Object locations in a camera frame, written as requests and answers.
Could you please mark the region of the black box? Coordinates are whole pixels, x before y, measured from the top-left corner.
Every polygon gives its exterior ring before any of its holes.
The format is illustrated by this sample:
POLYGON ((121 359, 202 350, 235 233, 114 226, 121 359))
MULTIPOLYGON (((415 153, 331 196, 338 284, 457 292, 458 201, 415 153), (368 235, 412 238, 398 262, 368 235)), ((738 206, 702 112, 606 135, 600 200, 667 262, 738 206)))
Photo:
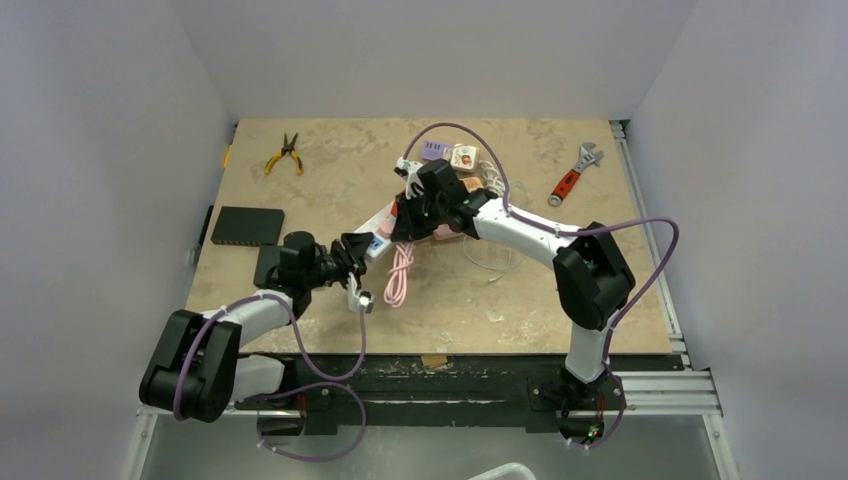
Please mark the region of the black box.
POLYGON ((216 245, 276 245, 285 221, 282 209, 223 206, 211 242, 216 245))
POLYGON ((270 288, 278 279, 281 246, 265 245, 258 250, 253 285, 258 289, 270 288))

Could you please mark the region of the yellow black needle-nose pliers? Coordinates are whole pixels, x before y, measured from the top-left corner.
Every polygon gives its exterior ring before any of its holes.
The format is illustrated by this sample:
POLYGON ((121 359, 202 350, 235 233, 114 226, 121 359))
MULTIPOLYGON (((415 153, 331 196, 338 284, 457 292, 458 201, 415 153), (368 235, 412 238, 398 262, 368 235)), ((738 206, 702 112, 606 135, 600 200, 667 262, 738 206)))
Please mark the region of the yellow black needle-nose pliers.
POLYGON ((299 134, 295 133, 292 137, 289 137, 287 133, 284 134, 283 137, 283 145, 279 151, 273 154, 266 162, 264 166, 264 175, 268 176, 271 174, 274 166, 283 158, 289 157, 295 163, 295 171, 298 176, 302 176, 304 173, 303 163, 300 158, 299 153, 296 149, 296 144, 298 140, 299 134))

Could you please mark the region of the orange cube adapter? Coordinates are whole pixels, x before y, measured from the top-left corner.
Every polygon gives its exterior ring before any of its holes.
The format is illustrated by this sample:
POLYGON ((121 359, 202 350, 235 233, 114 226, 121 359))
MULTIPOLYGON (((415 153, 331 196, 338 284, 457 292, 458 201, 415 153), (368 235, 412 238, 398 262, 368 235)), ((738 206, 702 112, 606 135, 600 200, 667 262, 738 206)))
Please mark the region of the orange cube adapter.
POLYGON ((478 178, 476 176, 464 177, 464 178, 461 178, 461 181, 462 181, 462 184, 464 185, 465 189, 469 193, 473 193, 474 191, 479 190, 479 189, 484 189, 483 182, 481 181, 480 178, 478 178))

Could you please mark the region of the white power strip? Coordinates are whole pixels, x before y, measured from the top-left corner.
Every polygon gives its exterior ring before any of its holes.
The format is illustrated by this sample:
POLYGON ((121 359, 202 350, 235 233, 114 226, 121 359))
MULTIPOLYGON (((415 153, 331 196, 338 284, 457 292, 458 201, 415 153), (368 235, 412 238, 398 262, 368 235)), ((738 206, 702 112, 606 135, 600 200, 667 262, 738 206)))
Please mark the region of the white power strip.
POLYGON ((355 233, 373 235, 365 253, 367 261, 376 261, 391 249, 391 234, 396 224, 396 215, 396 204, 391 201, 355 230, 355 233))

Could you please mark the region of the red handled adjustable wrench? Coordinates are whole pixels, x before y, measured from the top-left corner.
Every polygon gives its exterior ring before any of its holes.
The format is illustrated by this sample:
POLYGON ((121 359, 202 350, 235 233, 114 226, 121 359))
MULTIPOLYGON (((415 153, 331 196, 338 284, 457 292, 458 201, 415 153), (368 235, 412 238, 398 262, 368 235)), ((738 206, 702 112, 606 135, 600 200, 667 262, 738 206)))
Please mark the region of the red handled adjustable wrench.
POLYGON ((598 165, 604 157, 604 152, 596 149, 596 144, 586 142, 580 145, 578 160, 575 165, 561 178, 548 197, 548 204, 560 206, 573 190, 574 186, 591 165, 598 165))

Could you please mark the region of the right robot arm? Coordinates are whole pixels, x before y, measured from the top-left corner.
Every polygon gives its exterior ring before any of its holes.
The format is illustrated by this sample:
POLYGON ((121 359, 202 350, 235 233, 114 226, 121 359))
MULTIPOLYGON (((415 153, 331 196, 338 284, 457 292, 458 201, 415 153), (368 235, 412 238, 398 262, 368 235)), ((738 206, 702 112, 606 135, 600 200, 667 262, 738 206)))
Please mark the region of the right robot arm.
POLYGON ((399 158, 395 173, 406 182, 395 198, 395 243, 432 236, 440 226, 475 240, 509 247, 549 268, 559 303, 572 321, 561 381, 564 399, 584 407, 601 391, 611 318, 623 311, 634 275, 610 228, 579 228, 547 220, 510 204, 485 188, 469 191, 445 160, 399 158))

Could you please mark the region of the white cube adapter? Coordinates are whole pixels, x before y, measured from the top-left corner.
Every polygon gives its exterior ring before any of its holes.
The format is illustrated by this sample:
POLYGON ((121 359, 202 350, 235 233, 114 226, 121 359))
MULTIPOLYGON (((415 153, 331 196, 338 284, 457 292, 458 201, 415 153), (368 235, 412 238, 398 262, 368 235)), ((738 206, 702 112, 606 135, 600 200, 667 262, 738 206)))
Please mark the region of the white cube adapter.
POLYGON ((472 173, 478 164, 479 150, 476 146, 455 144, 450 151, 449 164, 459 172, 472 173))

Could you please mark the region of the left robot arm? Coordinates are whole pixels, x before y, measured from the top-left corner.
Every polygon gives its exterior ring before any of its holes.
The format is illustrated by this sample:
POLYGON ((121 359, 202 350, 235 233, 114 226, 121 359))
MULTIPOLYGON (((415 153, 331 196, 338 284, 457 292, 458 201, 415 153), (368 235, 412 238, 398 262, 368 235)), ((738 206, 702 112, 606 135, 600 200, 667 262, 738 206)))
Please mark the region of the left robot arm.
POLYGON ((370 232, 344 233, 330 246, 305 231, 288 234, 279 246, 264 247, 259 287, 251 295, 203 312, 173 312, 146 367, 139 400, 171 412, 178 420, 217 420, 233 403, 260 396, 284 409, 297 399, 298 382, 283 361, 241 348, 273 330, 299 328, 317 289, 339 284, 347 307, 363 321, 373 308, 363 289, 370 232))

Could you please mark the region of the pink power strip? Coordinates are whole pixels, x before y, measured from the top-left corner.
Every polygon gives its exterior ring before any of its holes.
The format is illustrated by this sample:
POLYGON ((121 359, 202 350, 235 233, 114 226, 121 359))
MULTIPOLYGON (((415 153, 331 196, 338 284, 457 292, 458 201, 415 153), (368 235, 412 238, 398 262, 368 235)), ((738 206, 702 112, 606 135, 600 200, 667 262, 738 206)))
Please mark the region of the pink power strip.
POLYGON ((447 224, 439 225, 432 233, 435 241, 447 241, 462 236, 462 232, 453 231, 447 224))

